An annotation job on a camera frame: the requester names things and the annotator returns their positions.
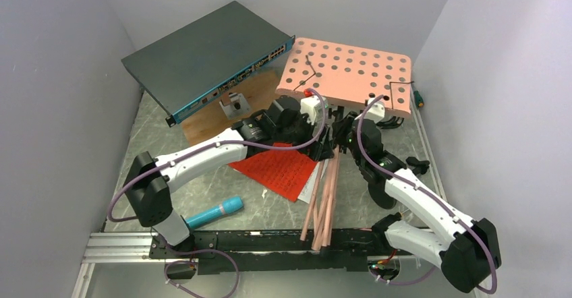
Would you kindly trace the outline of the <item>pink music stand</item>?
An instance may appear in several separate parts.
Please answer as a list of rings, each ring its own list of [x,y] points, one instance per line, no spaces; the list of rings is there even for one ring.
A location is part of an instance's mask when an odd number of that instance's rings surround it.
[[[325,97],[334,119],[343,110],[360,110],[372,96],[385,116],[411,115],[411,61],[408,56],[312,38],[296,38],[276,89],[279,95],[303,97],[313,88]]]

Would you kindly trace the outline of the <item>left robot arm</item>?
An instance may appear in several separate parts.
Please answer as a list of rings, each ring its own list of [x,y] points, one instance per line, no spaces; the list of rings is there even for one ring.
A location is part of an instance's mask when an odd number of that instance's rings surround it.
[[[194,236],[175,211],[171,194],[211,170],[269,150],[297,150],[314,161],[331,158],[332,148],[326,143],[328,108],[327,99],[318,94],[301,100],[280,96],[269,108],[195,146],[158,157],[149,152],[137,155],[122,188],[134,218],[153,228],[174,256],[188,256]]]

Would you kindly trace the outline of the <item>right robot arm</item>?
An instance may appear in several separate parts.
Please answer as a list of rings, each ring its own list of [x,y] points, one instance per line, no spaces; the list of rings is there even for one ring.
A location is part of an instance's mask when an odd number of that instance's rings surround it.
[[[400,214],[384,217],[371,228],[375,251],[402,249],[416,255],[438,268],[458,291],[497,292],[502,259],[491,221],[476,220],[431,191],[416,171],[384,149],[376,120],[355,112],[336,118],[333,140],[351,152],[378,206],[389,209],[400,202],[428,227],[413,227]]]

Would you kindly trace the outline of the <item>red sheet music booklet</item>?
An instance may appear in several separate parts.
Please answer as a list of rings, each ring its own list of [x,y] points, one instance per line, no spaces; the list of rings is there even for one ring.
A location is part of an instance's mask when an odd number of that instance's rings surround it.
[[[296,150],[269,150],[229,166],[268,190],[296,202],[318,163]]]

